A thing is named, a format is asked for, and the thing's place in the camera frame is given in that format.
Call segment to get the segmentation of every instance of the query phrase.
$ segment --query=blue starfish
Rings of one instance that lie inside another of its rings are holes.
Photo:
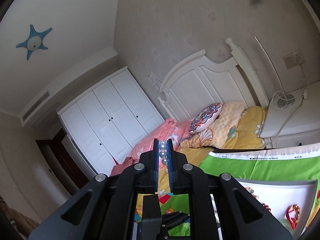
[[[21,48],[21,47],[25,47],[28,50],[27,53],[27,60],[29,60],[30,55],[32,52],[34,52],[37,49],[48,49],[46,46],[43,45],[42,41],[44,39],[44,37],[52,30],[52,28],[38,33],[36,32],[35,28],[33,27],[33,25],[30,25],[30,35],[29,38],[27,38],[27,40],[23,43],[20,43],[16,46],[16,48]]]

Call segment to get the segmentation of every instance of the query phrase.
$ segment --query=bed post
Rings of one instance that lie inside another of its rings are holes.
[[[174,119],[176,122],[179,122],[180,120],[177,120],[177,118],[175,118],[173,116],[173,114],[171,113],[171,111],[168,109],[168,107],[165,105],[165,101],[161,99],[161,97],[158,97],[158,100],[160,102],[160,104],[162,105],[162,107],[165,109],[165,111],[167,112],[167,114],[170,116],[170,118]]]
[[[238,65],[243,69],[247,78],[249,79],[254,89],[254,92],[258,97],[261,107],[268,108],[269,100],[248,57],[240,47],[238,47],[236,44],[233,43],[231,38],[226,38],[226,44],[230,46],[231,54],[233,55]]]

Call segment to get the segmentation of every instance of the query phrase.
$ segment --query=decorative cushion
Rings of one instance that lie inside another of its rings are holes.
[[[243,111],[243,103],[225,103],[219,118],[202,132],[181,141],[180,146],[183,148],[199,148],[203,146],[221,148],[226,142],[228,135],[231,136],[235,131]]]
[[[222,109],[222,103],[214,103],[203,109],[190,124],[191,134],[199,133],[208,128],[217,119]]]

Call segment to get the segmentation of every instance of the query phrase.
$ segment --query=air vent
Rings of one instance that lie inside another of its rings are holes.
[[[49,92],[46,92],[42,97],[40,97],[39,100],[36,101],[36,103],[22,116],[22,120],[25,121],[28,116],[49,96]]]

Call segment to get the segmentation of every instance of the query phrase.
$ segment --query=electrical outlet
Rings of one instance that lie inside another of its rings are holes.
[[[289,55],[284,56],[282,59],[284,61],[285,66],[287,67],[287,69],[293,68],[295,66],[299,66],[300,64],[306,62],[304,60],[304,57],[303,57],[301,50],[297,50],[293,53],[290,53]]]

